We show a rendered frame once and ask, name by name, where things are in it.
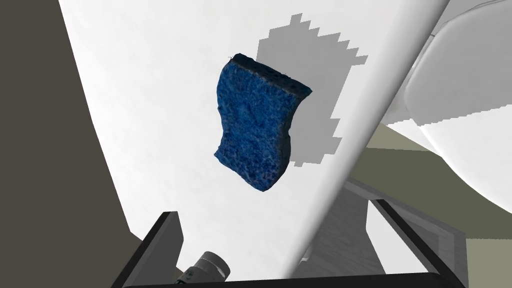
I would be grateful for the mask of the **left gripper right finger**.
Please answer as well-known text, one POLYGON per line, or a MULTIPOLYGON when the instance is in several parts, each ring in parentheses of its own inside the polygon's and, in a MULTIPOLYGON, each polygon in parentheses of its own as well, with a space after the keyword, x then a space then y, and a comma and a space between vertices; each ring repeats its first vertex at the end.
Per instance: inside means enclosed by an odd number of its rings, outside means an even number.
POLYGON ((384 199, 368 201, 366 232, 386 274, 431 273, 450 288, 467 286, 464 233, 384 199))

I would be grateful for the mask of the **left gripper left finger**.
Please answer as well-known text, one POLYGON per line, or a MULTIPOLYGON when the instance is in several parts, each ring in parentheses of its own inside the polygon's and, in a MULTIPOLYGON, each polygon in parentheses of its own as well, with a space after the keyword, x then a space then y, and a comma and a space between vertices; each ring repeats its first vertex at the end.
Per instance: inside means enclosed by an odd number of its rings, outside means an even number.
POLYGON ((178 213, 163 212, 110 288, 173 284, 183 242, 178 213))

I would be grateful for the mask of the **white table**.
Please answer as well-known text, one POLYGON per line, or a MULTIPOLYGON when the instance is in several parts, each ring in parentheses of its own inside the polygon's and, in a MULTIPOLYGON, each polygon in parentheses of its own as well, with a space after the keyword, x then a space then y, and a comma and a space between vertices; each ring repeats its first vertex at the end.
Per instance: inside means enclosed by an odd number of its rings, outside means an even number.
POLYGON ((290 277, 449 1, 59 0, 130 231, 177 211, 180 268, 212 251, 233 281, 290 277), (214 157, 237 53, 313 90, 267 191, 214 157))

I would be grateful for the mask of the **blue sponge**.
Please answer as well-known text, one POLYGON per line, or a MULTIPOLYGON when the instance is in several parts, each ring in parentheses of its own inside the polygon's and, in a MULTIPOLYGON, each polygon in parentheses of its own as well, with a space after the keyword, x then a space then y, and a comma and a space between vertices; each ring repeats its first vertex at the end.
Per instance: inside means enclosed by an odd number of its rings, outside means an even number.
POLYGON ((222 137, 217 160, 258 191, 269 190, 290 162, 289 130, 310 87, 241 53, 216 87, 222 137))

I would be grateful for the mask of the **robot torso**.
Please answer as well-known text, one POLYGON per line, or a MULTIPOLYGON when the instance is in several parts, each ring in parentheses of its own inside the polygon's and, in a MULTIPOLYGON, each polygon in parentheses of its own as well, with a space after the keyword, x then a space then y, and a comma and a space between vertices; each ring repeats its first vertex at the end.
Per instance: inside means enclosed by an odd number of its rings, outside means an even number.
POLYGON ((381 122, 512 214, 512 0, 478 4, 431 35, 381 122))

